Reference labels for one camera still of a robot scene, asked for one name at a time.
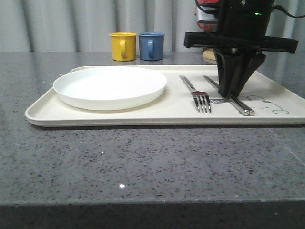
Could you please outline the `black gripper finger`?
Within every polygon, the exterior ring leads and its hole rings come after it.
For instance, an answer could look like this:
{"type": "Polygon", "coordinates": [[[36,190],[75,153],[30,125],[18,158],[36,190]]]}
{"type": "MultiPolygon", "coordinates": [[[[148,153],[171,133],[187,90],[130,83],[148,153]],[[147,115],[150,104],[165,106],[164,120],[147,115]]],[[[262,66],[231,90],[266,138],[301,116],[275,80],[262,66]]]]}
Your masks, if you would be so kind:
{"type": "Polygon", "coordinates": [[[245,52],[237,62],[230,85],[230,95],[238,97],[252,74],[260,67],[266,56],[262,52],[245,52]]]}
{"type": "Polygon", "coordinates": [[[241,62],[242,56],[220,48],[215,48],[213,52],[218,68],[218,93],[222,97],[228,97],[230,95],[238,97],[240,94],[240,90],[238,89],[239,80],[235,75],[235,71],[241,62]]]}

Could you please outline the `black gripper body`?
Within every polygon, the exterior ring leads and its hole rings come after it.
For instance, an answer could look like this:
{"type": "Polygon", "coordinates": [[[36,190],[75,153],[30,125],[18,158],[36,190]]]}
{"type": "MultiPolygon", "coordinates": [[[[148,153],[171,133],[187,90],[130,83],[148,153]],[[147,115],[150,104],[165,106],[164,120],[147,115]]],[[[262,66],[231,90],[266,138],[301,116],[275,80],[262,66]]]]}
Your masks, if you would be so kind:
{"type": "Polygon", "coordinates": [[[251,48],[272,52],[295,53],[298,41],[266,36],[274,9],[283,11],[272,0],[220,0],[216,32],[187,32],[184,46],[251,48]]]}

